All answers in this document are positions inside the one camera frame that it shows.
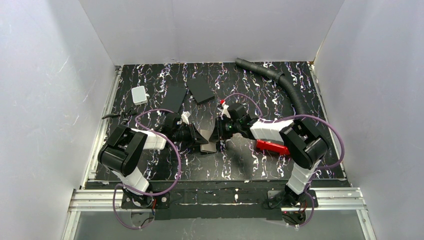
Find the black object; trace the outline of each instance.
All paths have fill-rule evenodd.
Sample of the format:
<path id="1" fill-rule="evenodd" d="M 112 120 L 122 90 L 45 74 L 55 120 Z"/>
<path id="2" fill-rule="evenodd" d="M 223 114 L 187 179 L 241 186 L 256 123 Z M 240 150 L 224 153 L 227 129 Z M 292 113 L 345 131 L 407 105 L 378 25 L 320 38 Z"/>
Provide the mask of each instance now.
<path id="1" fill-rule="evenodd" d="M 215 128 L 213 129 L 209 141 L 227 140 L 236 133 L 240 133 L 243 138 L 255 140 L 250 128 L 256 123 L 258 118 L 251 118 L 245 106 L 241 103 L 230 105 L 227 111 L 231 118 L 223 115 L 215 119 Z"/>
<path id="2" fill-rule="evenodd" d="M 312 206 L 310 197 L 308 197 L 304 192 L 297 195 L 287 185 L 284 187 L 283 191 L 278 193 L 276 192 L 278 191 L 268 191 L 268 199 L 264 202 L 265 209 L 292 208 L 295 207 L 296 204 L 303 203 L 305 201 L 308 206 Z M 317 193 L 310 189 L 307 192 L 312 196 L 313 205 L 318 207 Z"/>
<path id="3" fill-rule="evenodd" d="M 268 69 L 264 66 L 254 64 L 253 62 L 246 61 L 241 58 L 236 58 L 235 64 L 242 67 L 243 69 L 274 80 L 287 93 L 288 98 L 294 105 L 296 114 L 308 114 L 306 111 L 305 101 L 299 97 L 300 94 L 297 93 L 296 89 L 293 87 L 293 84 L 284 76 L 284 73 Z"/>
<path id="4" fill-rule="evenodd" d="M 181 121 L 178 113 L 168 113 L 163 122 L 160 132 L 166 135 L 173 142 L 181 142 L 181 147 L 190 148 L 202 144 L 208 144 L 206 140 L 194 127 L 194 124 L 186 124 Z"/>
<path id="5" fill-rule="evenodd" d="M 150 220 L 153 220 L 153 219 L 155 219 L 154 217 L 148 217 L 148 218 L 146 218 L 144 221 L 143 221 L 143 223 L 140 225 L 140 227 L 143 227 L 143 225 L 148 221 L 149 223 L 151 222 Z"/>
<path id="6" fill-rule="evenodd" d="M 187 90 L 184 87 L 169 86 L 160 108 L 178 113 L 186 94 Z"/>
<path id="7" fill-rule="evenodd" d="M 234 219 L 234 218 L 258 218 L 271 221 L 283 219 L 281 209 L 264 209 L 260 204 L 249 205 L 180 205 L 172 204 L 168 209 L 158 209 L 154 216 L 155 220 L 170 219 Z"/>
<path id="8" fill-rule="evenodd" d="M 306 221 L 306 212 L 292 212 L 282 214 L 284 222 L 291 226 L 303 224 Z"/>
<path id="9" fill-rule="evenodd" d="M 146 139 L 146 134 L 120 124 L 101 147 L 97 160 L 126 177 L 136 169 Z"/>
<path id="10" fill-rule="evenodd" d="M 149 185 L 149 188 L 147 189 L 147 192 L 151 192 L 152 188 L 151 185 Z M 153 202 L 156 200 L 156 204 L 154 205 L 154 209 L 168 209 L 170 207 L 170 193 L 167 192 L 160 196 L 143 196 L 143 195 L 137 195 L 135 193 L 132 193 L 125 188 L 122 190 L 125 194 L 122 198 L 121 202 L 121 209 L 147 209 L 153 207 Z M 141 207 L 135 205 L 132 200 L 128 201 L 127 198 L 130 198 L 134 200 L 135 202 L 140 203 Z"/>
<path id="11" fill-rule="evenodd" d="M 101 119 L 118 118 L 118 117 L 127 118 L 129 116 L 134 116 L 134 115 L 137 115 L 137 111 L 131 107 L 127 111 L 121 110 L 119 113 L 106 114 L 103 117 L 101 117 Z"/>
<path id="12" fill-rule="evenodd" d="M 279 134 L 290 151 L 291 159 L 304 169 L 311 169 L 330 146 L 314 122 L 308 118 L 294 120 L 291 126 L 282 129 Z"/>
<path id="13" fill-rule="evenodd" d="M 206 103 L 215 98 L 208 83 L 203 79 L 196 78 L 187 80 L 187 87 L 198 104 Z"/>

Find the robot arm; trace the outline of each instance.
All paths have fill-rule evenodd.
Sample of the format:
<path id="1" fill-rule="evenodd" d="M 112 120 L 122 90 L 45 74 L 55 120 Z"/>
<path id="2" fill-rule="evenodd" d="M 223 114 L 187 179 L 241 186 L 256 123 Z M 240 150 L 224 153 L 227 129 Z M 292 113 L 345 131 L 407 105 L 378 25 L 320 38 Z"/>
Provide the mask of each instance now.
<path id="1" fill-rule="evenodd" d="M 140 172 L 139 163 L 145 149 L 162 150 L 166 140 L 150 131 L 118 125 L 98 154 L 98 161 L 110 169 L 124 185 L 145 192 L 149 182 Z"/>
<path id="2" fill-rule="evenodd" d="M 209 141 L 226 140 L 235 133 L 252 140 L 283 143 L 288 148 L 294 161 L 293 171 L 284 194 L 277 199 L 284 205 L 299 202 L 321 158 L 329 149 L 329 143 L 310 119 L 265 123 L 251 118 L 240 103 L 223 105 L 222 116 L 216 119 Z"/>
<path id="3" fill-rule="evenodd" d="M 183 115 L 168 113 L 160 132 L 172 142 L 180 142 L 183 147 L 207 144 L 194 125 Z M 149 190 L 149 182 L 137 167 L 143 150 L 162 150 L 167 141 L 151 131 L 118 125 L 101 148 L 97 160 L 119 177 L 125 186 L 141 192 Z M 124 189 L 124 193 L 141 206 L 148 205 L 150 199 L 139 192 Z"/>

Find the red object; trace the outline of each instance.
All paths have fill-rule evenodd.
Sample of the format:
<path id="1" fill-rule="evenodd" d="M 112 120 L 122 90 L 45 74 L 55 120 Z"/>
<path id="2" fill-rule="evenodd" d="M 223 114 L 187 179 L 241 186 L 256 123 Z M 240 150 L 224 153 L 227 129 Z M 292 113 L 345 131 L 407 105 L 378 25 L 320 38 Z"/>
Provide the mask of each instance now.
<path id="1" fill-rule="evenodd" d="M 290 155 L 289 149 L 286 146 L 278 145 L 272 142 L 256 140 L 256 147 L 260 150 L 268 150 L 279 153 L 280 155 Z"/>

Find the black rectangular pad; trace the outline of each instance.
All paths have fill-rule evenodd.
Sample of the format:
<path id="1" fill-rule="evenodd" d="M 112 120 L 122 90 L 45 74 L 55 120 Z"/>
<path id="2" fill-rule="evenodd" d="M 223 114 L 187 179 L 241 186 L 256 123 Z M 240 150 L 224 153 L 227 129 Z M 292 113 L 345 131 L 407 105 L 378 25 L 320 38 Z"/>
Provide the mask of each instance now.
<path id="1" fill-rule="evenodd" d="M 160 108 L 178 113 L 183 105 L 186 93 L 187 90 L 184 87 L 169 86 L 166 90 L 166 95 L 160 105 Z"/>
<path id="2" fill-rule="evenodd" d="M 206 103 L 215 98 L 208 83 L 201 78 L 187 80 L 187 86 L 198 104 Z"/>

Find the marbled black table surface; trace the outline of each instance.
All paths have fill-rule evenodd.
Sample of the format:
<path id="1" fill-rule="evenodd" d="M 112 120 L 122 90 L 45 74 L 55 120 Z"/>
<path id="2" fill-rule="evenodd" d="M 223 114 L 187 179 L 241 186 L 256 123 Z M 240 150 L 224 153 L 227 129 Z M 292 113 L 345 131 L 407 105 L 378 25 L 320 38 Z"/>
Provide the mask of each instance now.
<path id="1" fill-rule="evenodd" d="M 264 67 L 284 72 L 299 89 L 309 114 L 324 119 L 323 109 L 314 87 L 307 62 L 260 62 Z M 274 81 L 245 71 L 234 63 L 175 63 L 124 65 L 118 84 L 112 112 L 136 107 L 131 97 L 131 88 L 144 86 L 148 94 L 148 103 L 138 106 L 139 113 L 157 109 L 167 93 L 169 86 L 186 86 L 189 79 L 203 79 L 215 93 L 215 99 L 197 105 L 190 92 L 185 96 L 182 111 L 189 111 L 190 122 L 197 129 L 213 130 L 215 117 L 219 113 L 217 105 L 231 93 L 243 93 L 253 98 L 261 108 L 264 119 L 279 119 L 295 113 L 284 90 Z M 251 116 L 255 116 L 255 106 L 242 96 L 232 97 L 227 104 L 241 102 L 245 104 Z M 128 122 L 131 128 L 141 129 L 133 116 Z M 163 114 L 152 113 L 141 118 L 140 122 L 149 127 L 162 124 Z M 106 137 L 122 122 L 122 118 L 109 121 Z M 321 124 L 318 127 L 331 141 L 328 129 Z M 219 180 L 288 180 L 293 161 L 288 156 L 255 150 L 254 141 L 235 134 L 231 140 L 223 142 L 218 152 L 203 154 L 199 151 L 182 150 L 182 181 L 219 181 Z M 330 165 L 337 161 L 334 147 L 328 151 L 321 164 Z M 177 158 L 171 148 L 162 151 L 145 150 L 138 167 L 149 180 L 173 181 L 177 175 Z M 319 171 L 317 179 L 344 179 L 341 167 Z M 118 181 L 119 179 L 101 164 L 96 171 L 96 180 Z"/>

